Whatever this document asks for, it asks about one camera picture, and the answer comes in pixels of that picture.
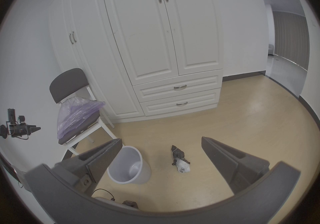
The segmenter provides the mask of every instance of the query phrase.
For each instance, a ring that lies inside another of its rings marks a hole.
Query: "cabinet door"
[[[104,0],[70,0],[84,72],[111,119],[144,116],[114,40]]]
[[[105,3],[132,85],[179,75],[164,0]]]
[[[74,44],[69,38],[71,28],[66,2],[54,0],[49,8],[50,37],[54,53],[62,72],[81,68],[81,61]]]
[[[179,75],[222,68],[221,26],[215,0],[165,2]]]

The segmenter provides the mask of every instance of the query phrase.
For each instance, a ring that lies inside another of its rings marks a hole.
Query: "gray floor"
[[[268,56],[266,75],[299,97],[306,81],[307,71],[285,58],[274,55]]]

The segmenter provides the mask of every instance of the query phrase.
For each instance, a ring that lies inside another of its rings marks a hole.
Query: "wooden floor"
[[[201,148],[201,137],[214,138],[270,162],[284,161],[301,170],[292,194],[270,223],[278,223],[296,205],[310,185],[320,162],[320,134],[307,110],[289,92],[263,75],[222,83],[215,109],[161,119],[118,123],[112,130],[124,145],[136,147],[152,174],[143,185],[120,185],[107,172],[97,188],[109,190],[115,201],[137,202],[151,212],[182,211],[214,204],[233,196],[221,174]],[[110,137],[99,129],[94,143],[82,140],[85,152]],[[179,173],[171,163],[171,146],[185,152],[189,173]],[[93,197],[110,199],[99,190]]]

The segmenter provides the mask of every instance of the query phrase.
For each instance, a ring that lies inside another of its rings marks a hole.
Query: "purple plastic bag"
[[[58,139],[79,127],[93,113],[102,109],[105,102],[81,97],[72,97],[61,104],[58,121]]]

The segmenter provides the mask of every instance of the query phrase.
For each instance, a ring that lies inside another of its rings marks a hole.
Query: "wardrobe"
[[[81,68],[113,122],[217,107],[223,75],[216,0],[54,0],[61,71]]]

